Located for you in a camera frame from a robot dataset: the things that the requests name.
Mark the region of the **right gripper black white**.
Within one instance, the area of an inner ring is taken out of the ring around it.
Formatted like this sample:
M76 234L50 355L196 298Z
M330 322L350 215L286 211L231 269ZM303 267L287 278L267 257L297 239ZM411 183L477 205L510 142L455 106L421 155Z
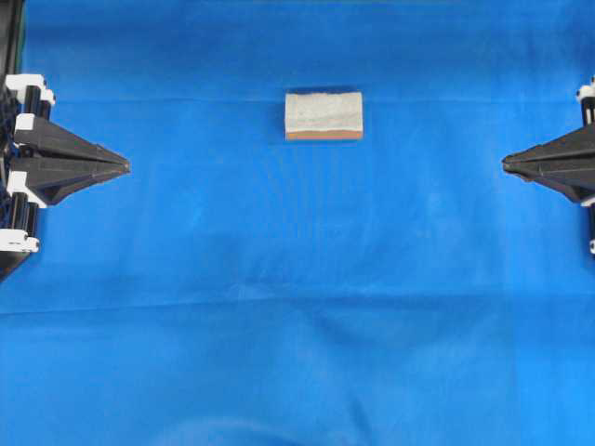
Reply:
M594 156L594 77L576 93L583 127L526 151L507 155L503 170L528 182L555 190L573 203L588 209L589 251L595 254L594 167L576 168L542 161L570 160Z

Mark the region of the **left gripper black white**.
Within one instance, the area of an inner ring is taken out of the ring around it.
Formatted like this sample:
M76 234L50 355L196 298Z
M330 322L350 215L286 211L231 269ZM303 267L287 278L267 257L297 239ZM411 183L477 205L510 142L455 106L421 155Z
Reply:
M129 173L129 161L49 121L55 94L41 74L1 76L1 250L35 253L39 209ZM42 153L58 158L29 158Z

